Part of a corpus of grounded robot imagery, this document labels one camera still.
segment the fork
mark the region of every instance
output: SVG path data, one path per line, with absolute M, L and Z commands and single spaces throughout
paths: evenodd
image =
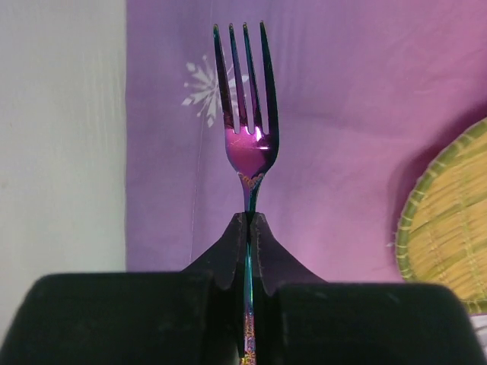
M 260 39 L 264 61 L 264 78 L 266 81 L 266 99 L 269 132 L 264 133 L 262 113 L 260 111 L 259 94 L 257 93 L 256 76 L 253 67 L 252 52 L 247 24 L 243 25 L 243 39 L 247 55 L 247 68 L 249 72 L 250 98 L 252 100 L 253 130 L 249 128 L 247 107 L 245 105 L 244 85 L 240 71 L 240 63 L 235 42 L 235 32 L 232 24 L 229 26 L 231 55 L 234 63 L 235 88 L 237 92 L 237 107 L 240 121 L 239 129 L 234 124 L 234 114 L 231 103 L 230 88 L 227 79 L 223 51 L 221 48 L 218 25 L 213 28 L 215 41 L 215 58 L 220 88 L 221 108 L 223 110 L 225 149 L 228 161 L 237 172 L 243 188 L 243 203 L 247 213 L 247 222 L 250 224 L 256 211 L 257 195 L 260 184 L 275 163 L 279 150 L 279 118 L 277 113 L 277 100 L 275 97 L 274 74 L 267 42 L 266 28 L 260 23 Z M 255 359 L 255 333 L 253 325 L 253 288 L 252 288 L 252 261 L 250 240 L 247 240 L 247 254 L 245 258 L 245 338 L 246 357 L 243 363 L 254 364 Z

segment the purple fabric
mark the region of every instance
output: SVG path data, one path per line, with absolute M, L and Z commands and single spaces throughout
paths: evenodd
M 260 62 L 264 20 L 281 149 L 257 210 L 329 281 L 400 280 L 390 243 L 409 190 L 487 114 L 485 0 L 128 0 L 127 16 L 129 270 L 184 268 L 243 210 L 212 25 L 228 56 L 226 26 L 242 46 L 246 21 Z

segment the white flower pattern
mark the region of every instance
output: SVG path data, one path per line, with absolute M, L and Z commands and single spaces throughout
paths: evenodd
M 213 123 L 215 123 L 217 111 L 221 110 L 220 90 L 218 89 L 216 69 L 210 66 L 206 55 L 202 57 L 202 60 L 204 64 L 203 66 L 191 62 L 186 63 L 186 68 L 195 81 L 184 83 L 184 87 L 192 89 L 192 92 L 183 100 L 181 105 L 190 106 L 201 104 L 201 109 L 197 112 L 196 116 L 201 117 L 204 115 L 206 124 L 208 127 L 211 127 Z M 227 70 L 227 77 L 229 77 L 231 73 L 233 74 L 233 68 L 234 66 L 232 65 Z M 243 82 L 247 82 L 248 80 L 249 75 L 242 75 Z M 235 96 L 237 92 L 235 89 L 235 78 L 230 78 L 228 86 L 232 96 L 232 106 L 236 109 L 237 101 L 235 100 Z

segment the bamboo tray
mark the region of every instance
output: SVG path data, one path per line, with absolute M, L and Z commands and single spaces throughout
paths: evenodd
M 399 220 L 403 278 L 449 287 L 470 314 L 487 313 L 487 119 L 428 166 Z

